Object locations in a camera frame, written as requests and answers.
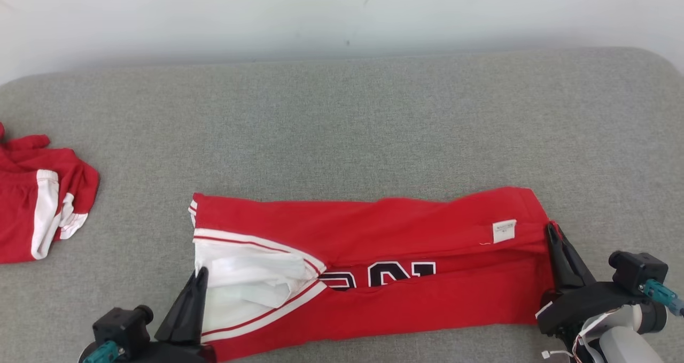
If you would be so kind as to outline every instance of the folded red garment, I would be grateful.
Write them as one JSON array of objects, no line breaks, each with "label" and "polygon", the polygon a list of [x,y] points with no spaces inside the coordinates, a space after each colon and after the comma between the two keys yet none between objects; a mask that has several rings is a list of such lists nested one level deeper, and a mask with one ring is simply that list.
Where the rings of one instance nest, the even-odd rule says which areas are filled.
[{"label": "folded red garment", "polygon": [[454,202],[254,202],[195,194],[219,361],[320,339],[535,324],[554,286],[532,190]]},{"label": "folded red garment", "polygon": [[[0,123],[0,141],[3,136]],[[50,243],[84,224],[95,202],[97,171],[71,149],[47,149],[49,142],[35,135],[0,144],[0,263],[44,258]],[[19,245],[27,243],[32,246]]]}]

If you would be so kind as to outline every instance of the red jersey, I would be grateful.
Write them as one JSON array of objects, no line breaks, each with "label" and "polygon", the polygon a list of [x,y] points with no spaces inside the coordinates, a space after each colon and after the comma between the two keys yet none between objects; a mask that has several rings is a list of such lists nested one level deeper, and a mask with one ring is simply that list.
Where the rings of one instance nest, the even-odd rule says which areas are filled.
[{"label": "red jersey", "polygon": [[535,324],[553,287],[532,190],[454,202],[253,202],[195,194],[203,343],[220,361],[318,339]]}]

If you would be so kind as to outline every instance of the teal connector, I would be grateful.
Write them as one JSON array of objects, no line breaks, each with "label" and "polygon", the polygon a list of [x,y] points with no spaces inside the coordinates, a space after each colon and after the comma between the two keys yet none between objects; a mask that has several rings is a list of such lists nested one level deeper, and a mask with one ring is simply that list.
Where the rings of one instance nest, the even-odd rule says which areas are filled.
[{"label": "teal connector", "polygon": [[99,346],[83,363],[113,363],[119,355],[119,347],[113,341],[109,341]]},{"label": "teal connector", "polygon": [[656,302],[665,305],[667,309],[676,316],[684,316],[684,302],[677,296],[676,293],[672,292],[669,288],[656,282],[653,279],[649,279],[643,285],[642,292],[655,300]]}]

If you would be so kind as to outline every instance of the white wall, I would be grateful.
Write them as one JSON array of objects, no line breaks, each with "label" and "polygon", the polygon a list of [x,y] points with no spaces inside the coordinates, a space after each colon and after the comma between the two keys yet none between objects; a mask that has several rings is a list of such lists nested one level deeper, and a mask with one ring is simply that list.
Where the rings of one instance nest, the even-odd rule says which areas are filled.
[{"label": "white wall", "polygon": [[0,0],[0,83],[103,61],[622,45],[684,71],[684,0]]}]

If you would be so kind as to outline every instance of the gray table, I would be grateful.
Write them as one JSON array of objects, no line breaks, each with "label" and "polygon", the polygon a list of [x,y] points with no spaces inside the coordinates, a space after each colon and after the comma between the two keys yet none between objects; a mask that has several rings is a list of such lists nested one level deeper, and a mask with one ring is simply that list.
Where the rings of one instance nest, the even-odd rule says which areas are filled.
[{"label": "gray table", "polygon": [[[76,361],[113,306],[151,306],[156,331],[192,268],[195,191],[450,200],[527,186],[596,277],[610,278],[612,251],[646,250],[669,263],[667,284],[684,294],[682,100],[672,65],[624,48],[120,68],[8,83],[0,120],[10,134],[48,134],[102,180],[74,238],[45,260],[0,266],[0,361]],[[647,340],[681,361],[682,335],[677,319]],[[244,361],[528,363],[559,348],[533,327],[490,326],[310,343]]]}]

